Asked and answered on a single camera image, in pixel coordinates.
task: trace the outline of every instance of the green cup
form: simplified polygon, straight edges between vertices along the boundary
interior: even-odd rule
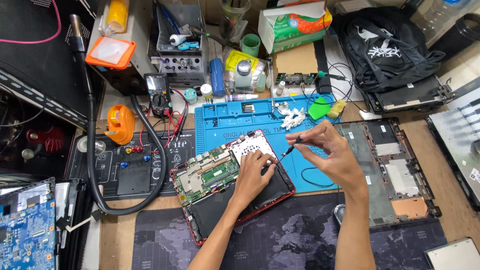
[[[255,34],[245,35],[241,40],[241,51],[248,53],[253,57],[258,57],[260,48],[260,38]]]

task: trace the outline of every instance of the cardboard box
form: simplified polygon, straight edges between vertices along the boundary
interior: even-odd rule
[[[275,52],[272,67],[275,85],[281,81],[285,81],[285,85],[314,84],[318,64],[313,43]]]
[[[267,53],[323,38],[332,16],[325,2],[304,0],[260,11],[258,34]]]

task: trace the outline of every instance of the screwdriver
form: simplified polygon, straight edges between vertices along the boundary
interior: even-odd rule
[[[302,141],[303,141],[303,139],[300,138],[300,135],[299,135],[299,136],[297,137],[297,139],[295,140],[295,142],[293,142],[292,146],[290,146],[285,153],[282,153],[282,158],[281,158],[277,163],[280,163],[280,162],[282,161],[282,159],[283,159],[286,155],[290,154],[290,153],[293,151],[293,149],[295,148],[295,147],[294,147],[295,144],[302,143]]]

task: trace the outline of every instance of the yellow sponge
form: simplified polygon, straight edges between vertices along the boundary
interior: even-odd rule
[[[334,119],[334,118],[337,118],[340,113],[343,111],[343,108],[345,108],[345,105],[347,103],[340,99],[340,100],[337,100],[335,102],[335,104],[332,106],[332,108],[330,109],[330,111],[327,113],[327,116]]]

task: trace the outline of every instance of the blue silicone repair mat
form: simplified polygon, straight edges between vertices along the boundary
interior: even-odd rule
[[[334,102],[331,94],[319,95],[315,94],[312,100],[316,100],[318,97],[323,97],[326,102]],[[289,109],[294,108],[307,111],[308,99],[304,96],[295,96],[292,98],[276,98],[275,102],[289,104]],[[252,104],[255,108],[255,112],[242,112],[242,104]],[[268,99],[255,99],[246,101],[234,101],[228,103],[215,103],[205,104],[200,108],[195,109],[195,149],[196,154],[203,154],[208,150],[212,150],[224,143],[231,142],[232,140],[247,134],[247,132],[262,129],[265,136],[272,146],[273,151],[278,158],[281,158],[281,154],[286,152],[289,145],[285,139],[285,134],[295,133],[298,131],[311,129],[314,125],[305,119],[300,125],[290,129],[280,127],[283,123],[285,116],[281,115],[276,109],[274,112],[275,117],[272,117],[272,100]],[[331,118],[324,116],[317,119],[315,122],[320,123],[323,119],[328,119],[333,123],[339,123],[340,119],[335,121]],[[323,150],[312,147],[313,152],[326,158],[326,154]],[[310,192],[319,191],[325,189],[337,188],[337,185],[333,185],[328,188],[320,188],[316,185],[310,184],[304,181],[301,177],[301,171],[313,165],[305,160],[300,152],[294,150],[288,156],[282,160],[282,165],[287,171],[288,175],[292,179],[293,184],[297,188],[297,192]],[[321,171],[307,170],[303,176],[314,183],[320,185],[330,185],[332,181]]]

